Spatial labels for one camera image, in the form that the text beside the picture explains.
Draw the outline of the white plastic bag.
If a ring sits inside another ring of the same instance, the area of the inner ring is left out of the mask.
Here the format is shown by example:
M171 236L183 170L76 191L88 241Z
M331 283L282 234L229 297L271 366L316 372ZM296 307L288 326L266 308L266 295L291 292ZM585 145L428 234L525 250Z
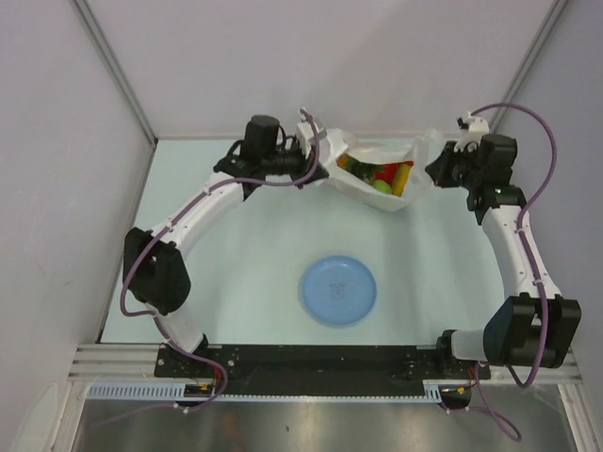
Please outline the white plastic bag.
M426 172L430 149L433 144L443 143L444 136L433 128L408 144L362 141L350 132L335 128L329 129L326 138L320 142L320 163L330 174L327 183L340 192L372 207L395 212L418 200L432 186L432 179ZM397 196L386 194L339 167L337 159L342 156L381 168L404 162L411 162L413 166L404 189Z

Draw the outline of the blue plastic plate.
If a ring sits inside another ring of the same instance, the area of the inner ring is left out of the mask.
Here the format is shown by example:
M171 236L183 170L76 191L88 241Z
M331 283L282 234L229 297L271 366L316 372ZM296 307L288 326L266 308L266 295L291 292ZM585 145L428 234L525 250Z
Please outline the blue plastic plate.
M318 259L298 284L301 305L318 323L347 328L373 310L378 290L370 269L356 258L330 255Z

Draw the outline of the orange fake pineapple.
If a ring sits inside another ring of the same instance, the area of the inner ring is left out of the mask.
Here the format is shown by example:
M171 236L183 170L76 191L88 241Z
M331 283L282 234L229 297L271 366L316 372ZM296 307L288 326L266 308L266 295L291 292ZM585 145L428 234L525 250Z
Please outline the orange fake pineapple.
M372 184L375 179L377 166L374 164L362 162L346 153L340 155L336 163L339 168L367 184Z

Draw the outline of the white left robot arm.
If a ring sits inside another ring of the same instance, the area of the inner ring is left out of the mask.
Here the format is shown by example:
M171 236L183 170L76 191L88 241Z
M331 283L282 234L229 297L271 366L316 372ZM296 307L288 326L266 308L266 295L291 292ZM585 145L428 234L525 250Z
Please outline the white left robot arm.
M214 166L207 182L175 213L151 230L132 228L125 236L120 309L130 317L126 296L144 306L164 339L179 347L175 364L195 377L208 365L199 347L204 334L192 319L186 300L191 290L186 259L197 242L225 214L248 200L260 186L302 188L328 177L327 131L306 110L294 135L268 115L254 115L243 138L236 140Z

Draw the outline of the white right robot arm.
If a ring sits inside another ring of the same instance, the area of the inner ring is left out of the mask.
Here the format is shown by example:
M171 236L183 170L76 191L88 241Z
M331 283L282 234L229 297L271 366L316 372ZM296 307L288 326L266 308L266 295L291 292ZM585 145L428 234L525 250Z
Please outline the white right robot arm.
M496 256L504 301L480 330L447 330L449 346L434 354L436 370L456 378L469 361L497 366L560 367L581 320L579 303L565 298L537 255L523 191L512 185L515 139L486 134L460 147L447 142L426 171L441 188L467 191Z

